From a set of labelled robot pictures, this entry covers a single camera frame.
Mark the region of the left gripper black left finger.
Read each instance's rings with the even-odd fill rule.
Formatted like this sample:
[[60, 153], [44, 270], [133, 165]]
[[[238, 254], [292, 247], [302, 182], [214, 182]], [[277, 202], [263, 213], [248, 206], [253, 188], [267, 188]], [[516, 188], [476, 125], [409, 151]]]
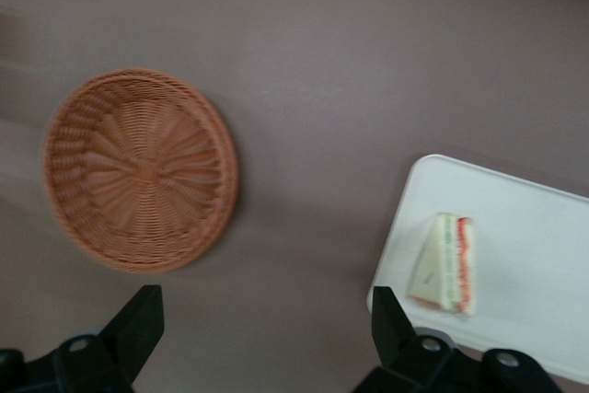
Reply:
[[132, 392], [165, 328], [162, 288], [143, 286], [97, 334], [73, 337], [52, 357], [60, 392]]

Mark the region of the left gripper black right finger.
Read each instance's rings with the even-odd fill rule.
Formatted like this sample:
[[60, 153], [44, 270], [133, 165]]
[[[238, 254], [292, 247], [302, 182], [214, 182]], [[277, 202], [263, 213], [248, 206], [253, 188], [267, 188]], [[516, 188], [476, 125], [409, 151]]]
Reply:
[[372, 336], [380, 365], [356, 392], [451, 392], [447, 382], [454, 349], [431, 334], [413, 328], [389, 287], [376, 286], [372, 298]]

